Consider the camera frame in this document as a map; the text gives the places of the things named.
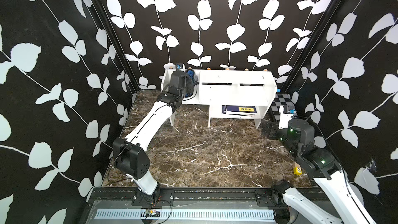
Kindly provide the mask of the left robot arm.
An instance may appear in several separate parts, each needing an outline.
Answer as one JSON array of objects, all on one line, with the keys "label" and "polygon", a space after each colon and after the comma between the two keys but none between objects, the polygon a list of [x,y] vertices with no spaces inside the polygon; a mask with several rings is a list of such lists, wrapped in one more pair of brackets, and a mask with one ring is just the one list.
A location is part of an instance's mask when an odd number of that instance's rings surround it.
[{"label": "left robot arm", "polygon": [[170,83],[157,96],[147,116],[124,139],[117,138],[113,142],[115,167],[132,179],[141,193],[151,197],[152,201],[159,197],[160,184],[149,171],[150,159],[146,150],[157,131],[176,112],[183,100],[194,95],[196,85],[194,70],[173,71]]}]

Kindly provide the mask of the grey microfibre cloth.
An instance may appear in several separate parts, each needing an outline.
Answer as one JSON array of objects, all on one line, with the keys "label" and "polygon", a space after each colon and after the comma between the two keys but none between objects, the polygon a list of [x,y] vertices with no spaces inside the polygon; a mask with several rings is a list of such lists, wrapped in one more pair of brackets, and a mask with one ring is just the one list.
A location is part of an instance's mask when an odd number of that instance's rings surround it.
[{"label": "grey microfibre cloth", "polygon": [[189,79],[187,80],[187,93],[185,95],[185,97],[191,97],[194,93],[194,86],[196,85],[196,81],[195,81],[195,72],[193,69],[189,68],[186,71]]}]

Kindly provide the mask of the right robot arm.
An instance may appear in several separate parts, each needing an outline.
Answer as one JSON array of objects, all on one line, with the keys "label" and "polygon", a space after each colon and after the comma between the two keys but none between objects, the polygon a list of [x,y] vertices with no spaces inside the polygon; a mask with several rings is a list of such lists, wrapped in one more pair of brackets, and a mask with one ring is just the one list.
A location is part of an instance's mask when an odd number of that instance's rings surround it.
[{"label": "right robot arm", "polygon": [[287,207],[291,224],[299,215],[312,224],[375,223],[349,185],[338,157],[332,150],[315,145],[315,131],[318,129],[316,123],[308,123],[302,117],[295,117],[282,129],[275,122],[266,121],[263,132],[270,139],[278,139],[282,143],[294,162],[322,189],[338,216],[335,217],[316,205],[284,179],[271,187],[269,199],[275,206]]}]

